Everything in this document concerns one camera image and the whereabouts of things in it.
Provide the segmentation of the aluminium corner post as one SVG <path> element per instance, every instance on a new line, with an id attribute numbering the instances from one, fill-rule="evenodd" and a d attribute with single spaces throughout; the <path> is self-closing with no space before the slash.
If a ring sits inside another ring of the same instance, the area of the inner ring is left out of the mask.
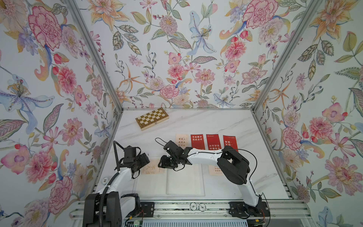
<path id="1" fill-rule="evenodd" d="M 276 67 L 272 71 L 271 76 L 269 77 L 265 87 L 261 91 L 261 94 L 258 98 L 258 100 L 255 102 L 253 108 L 251 111 L 255 114 L 260 107 L 262 107 L 262 104 L 264 100 L 266 99 L 271 87 L 273 86 L 275 80 L 279 76 L 281 70 L 283 69 L 285 63 L 288 61 L 292 51 L 297 46 L 297 43 L 299 42 L 301 36 L 305 32 L 306 28 L 308 27 L 308 23 L 311 20 L 311 17 L 315 14 L 317 8 L 320 6 L 319 1 L 310 1 L 309 5 L 307 6 L 305 13 L 302 15 L 302 18 L 300 19 L 298 26 L 296 27 L 296 32 L 290 39 L 290 41 L 287 43 L 286 48 L 282 52 L 280 60 L 277 62 Z"/>
<path id="2" fill-rule="evenodd" d="M 76 25 L 80 29 L 80 33 L 85 40 L 86 47 L 89 49 L 90 56 L 94 60 L 95 65 L 101 74 L 101 77 L 104 79 L 105 85 L 109 91 L 109 94 L 111 95 L 111 99 L 115 107 L 118 109 L 120 113 L 123 113 L 122 104 L 120 103 L 119 98 L 115 92 L 110 77 L 107 73 L 106 67 L 102 62 L 101 57 L 98 54 L 97 47 L 93 42 L 92 36 L 87 28 L 87 25 L 84 22 L 84 19 L 81 15 L 80 9 L 76 4 L 76 1 L 65 0 L 65 3 L 69 8 L 73 19 L 75 20 Z"/>

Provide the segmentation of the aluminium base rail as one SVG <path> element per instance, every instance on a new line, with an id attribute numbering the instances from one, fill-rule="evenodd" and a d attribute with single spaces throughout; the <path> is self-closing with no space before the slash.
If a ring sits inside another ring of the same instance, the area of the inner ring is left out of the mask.
<path id="1" fill-rule="evenodd" d="M 238 200 L 145 200 L 144 211 L 129 220 L 135 227 L 314 227 L 301 200 L 267 200 L 257 216 Z"/>

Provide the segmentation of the wooden folding chess board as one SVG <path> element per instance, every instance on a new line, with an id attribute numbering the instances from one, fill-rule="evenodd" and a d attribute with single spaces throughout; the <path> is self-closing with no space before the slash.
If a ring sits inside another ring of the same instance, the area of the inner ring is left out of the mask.
<path id="1" fill-rule="evenodd" d="M 163 108 L 159 108 L 152 112 L 148 112 L 142 116 L 137 117 L 135 120 L 142 131 L 151 128 L 161 122 L 169 119 L 169 115 Z"/>

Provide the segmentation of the aluminium corner post right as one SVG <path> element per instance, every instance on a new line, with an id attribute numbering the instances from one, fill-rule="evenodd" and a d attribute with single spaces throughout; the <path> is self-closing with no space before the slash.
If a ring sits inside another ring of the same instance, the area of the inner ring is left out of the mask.
<path id="1" fill-rule="evenodd" d="M 251 111 L 255 114 L 260 107 L 262 107 L 262 104 L 264 100 L 266 99 L 271 87 L 273 86 L 275 80 L 279 76 L 281 70 L 283 69 L 285 63 L 288 61 L 292 51 L 297 46 L 297 43 L 299 42 L 301 36 L 305 32 L 306 28 L 308 27 L 308 23 L 311 20 L 311 17 L 315 14 L 317 8 L 320 6 L 319 1 L 310 1 L 309 5 L 307 6 L 305 13 L 302 15 L 302 18 L 300 19 L 298 26 L 296 27 L 296 32 L 290 39 L 290 41 L 287 43 L 286 48 L 282 52 L 280 60 L 277 62 L 276 67 L 272 71 L 271 76 L 269 77 L 265 87 L 261 91 L 261 94 L 258 98 L 258 100 L 255 102 L 253 108 Z"/>

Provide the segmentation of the beige card lower right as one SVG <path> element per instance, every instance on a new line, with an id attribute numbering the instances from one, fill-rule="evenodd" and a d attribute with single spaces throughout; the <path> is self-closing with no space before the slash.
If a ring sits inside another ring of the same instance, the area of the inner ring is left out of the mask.
<path id="1" fill-rule="evenodd" d="M 223 176 L 224 174 L 219 167 L 209 165 L 209 175 L 210 176 Z"/>

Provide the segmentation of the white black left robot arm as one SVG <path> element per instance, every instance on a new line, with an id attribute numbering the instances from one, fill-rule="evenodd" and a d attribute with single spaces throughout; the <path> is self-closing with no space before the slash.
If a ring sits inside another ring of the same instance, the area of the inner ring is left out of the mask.
<path id="1" fill-rule="evenodd" d="M 83 227 L 125 227 L 127 220 L 143 212 L 138 194 L 122 194 L 135 173 L 150 163 L 139 147 L 122 147 L 113 142 L 116 158 L 115 174 L 95 194 L 89 194 L 84 203 Z"/>

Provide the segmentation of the beige card red characters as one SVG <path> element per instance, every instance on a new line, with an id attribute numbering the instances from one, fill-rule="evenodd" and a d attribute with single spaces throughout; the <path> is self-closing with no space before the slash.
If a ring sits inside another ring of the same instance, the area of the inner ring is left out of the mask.
<path id="1" fill-rule="evenodd" d="M 182 149 L 185 149 L 189 146 L 189 135 L 187 134 L 176 134 L 175 136 L 175 143 L 181 147 Z"/>

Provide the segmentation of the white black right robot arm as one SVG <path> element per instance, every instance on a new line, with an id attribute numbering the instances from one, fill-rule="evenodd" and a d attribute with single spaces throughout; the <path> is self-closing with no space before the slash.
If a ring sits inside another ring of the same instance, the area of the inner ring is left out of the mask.
<path id="1" fill-rule="evenodd" d="M 229 214 L 236 218 L 270 217 L 270 208 L 261 195 L 258 195 L 249 174 L 253 174 L 249 161 L 238 150 L 225 146 L 215 152 L 192 147 L 181 148 L 169 141 L 164 145 L 167 155 L 163 155 L 159 168 L 176 170 L 179 165 L 205 164 L 219 167 L 224 176 L 235 184 L 242 194 L 242 202 L 230 202 Z"/>

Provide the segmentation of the white photo album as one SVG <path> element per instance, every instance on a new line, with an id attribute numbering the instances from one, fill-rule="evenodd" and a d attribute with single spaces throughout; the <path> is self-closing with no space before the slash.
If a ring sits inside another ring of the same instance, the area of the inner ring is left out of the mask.
<path id="1" fill-rule="evenodd" d="M 203 177 L 200 165 L 186 165 L 177 172 L 165 169 L 164 174 L 143 175 L 137 178 L 134 192 L 146 197 L 200 196 L 204 195 Z"/>

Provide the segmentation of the beige card gold characters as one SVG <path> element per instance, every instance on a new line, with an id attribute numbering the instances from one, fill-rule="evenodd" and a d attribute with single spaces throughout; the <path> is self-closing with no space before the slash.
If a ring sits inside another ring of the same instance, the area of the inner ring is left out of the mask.
<path id="1" fill-rule="evenodd" d="M 142 168 L 141 173 L 143 175 L 164 174 L 165 169 L 158 167 L 159 162 L 160 162 L 159 159 L 151 159 L 150 162 Z"/>

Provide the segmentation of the aluminium corner post left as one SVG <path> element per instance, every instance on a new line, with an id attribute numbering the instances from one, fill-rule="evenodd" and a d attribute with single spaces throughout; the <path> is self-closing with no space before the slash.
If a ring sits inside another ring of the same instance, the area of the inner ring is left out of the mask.
<path id="1" fill-rule="evenodd" d="M 76 1 L 65 0 L 65 3 L 69 8 L 73 19 L 75 20 L 76 25 L 80 29 L 80 33 L 85 40 L 86 47 L 89 49 L 90 56 L 94 60 L 95 65 L 101 74 L 101 77 L 104 79 L 105 85 L 109 91 L 109 94 L 111 95 L 111 99 L 115 107 L 118 109 L 120 113 L 123 113 L 122 104 L 120 103 L 119 98 L 115 92 L 110 77 L 107 73 L 106 67 L 102 62 L 101 57 L 98 54 L 97 47 L 93 42 L 92 36 L 87 28 L 87 25 L 84 22 L 84 19 L 81 15 L 80 9 L 76 4 Z"/>

